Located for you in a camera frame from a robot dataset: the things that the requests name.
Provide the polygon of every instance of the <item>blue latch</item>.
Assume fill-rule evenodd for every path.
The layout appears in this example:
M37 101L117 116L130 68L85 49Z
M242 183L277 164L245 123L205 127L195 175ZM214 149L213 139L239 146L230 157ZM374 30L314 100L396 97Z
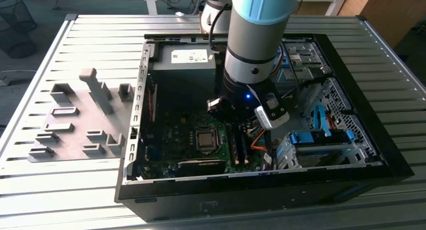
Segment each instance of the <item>blue latch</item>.
M324 107L322 105L317 105L314 107L313 112L313 128L314 129L322 129L324 132L324 136L331 136L331 132L327 126L327 117L326 117L326 111Z
M355 135L350 129L346 130L346 134L347 134L350 141L351 142L355 141Z

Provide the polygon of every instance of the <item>light blue arm joint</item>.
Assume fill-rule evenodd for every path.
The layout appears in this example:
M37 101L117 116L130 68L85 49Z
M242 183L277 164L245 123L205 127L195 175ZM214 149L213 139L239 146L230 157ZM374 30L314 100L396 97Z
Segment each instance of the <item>light blue arm joint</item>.
M241 17L259 25L283 21L293 12L298 0L231 0Z

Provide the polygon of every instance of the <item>metal slotted table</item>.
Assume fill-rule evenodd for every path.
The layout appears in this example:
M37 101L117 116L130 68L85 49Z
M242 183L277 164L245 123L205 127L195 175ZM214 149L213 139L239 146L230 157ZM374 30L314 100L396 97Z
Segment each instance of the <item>metal slotted table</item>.
M0 228L426 229L426 91L370 24L355 17L294 16L286 31L328 35L414 170L415 176L398 185L339 205L145 224L114 203L118 158L28 162L37 128L53 105L46 84L78 79L82 67L96 68L107 85L122 79L133 83L143 34L198 31L197 17L66 17L0 139Z

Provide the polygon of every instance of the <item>wastebasket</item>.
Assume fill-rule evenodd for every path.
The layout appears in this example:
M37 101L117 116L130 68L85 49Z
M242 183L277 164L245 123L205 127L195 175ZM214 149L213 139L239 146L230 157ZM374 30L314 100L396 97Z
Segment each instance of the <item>wastebasket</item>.
M0 0L0 16L18 32L32 31L37 26L22 0Z
M0 16L0 49L10 58L20 59L36 52L36 44L26 33L17 31Z

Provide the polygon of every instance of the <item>wooden cabinet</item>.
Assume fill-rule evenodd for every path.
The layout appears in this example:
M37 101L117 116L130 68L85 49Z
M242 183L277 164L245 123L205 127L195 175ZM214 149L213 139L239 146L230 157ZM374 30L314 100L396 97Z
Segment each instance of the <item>wooden cabinet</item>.
M395 47L426 14L426 0L346 0L339 15L363 15Z

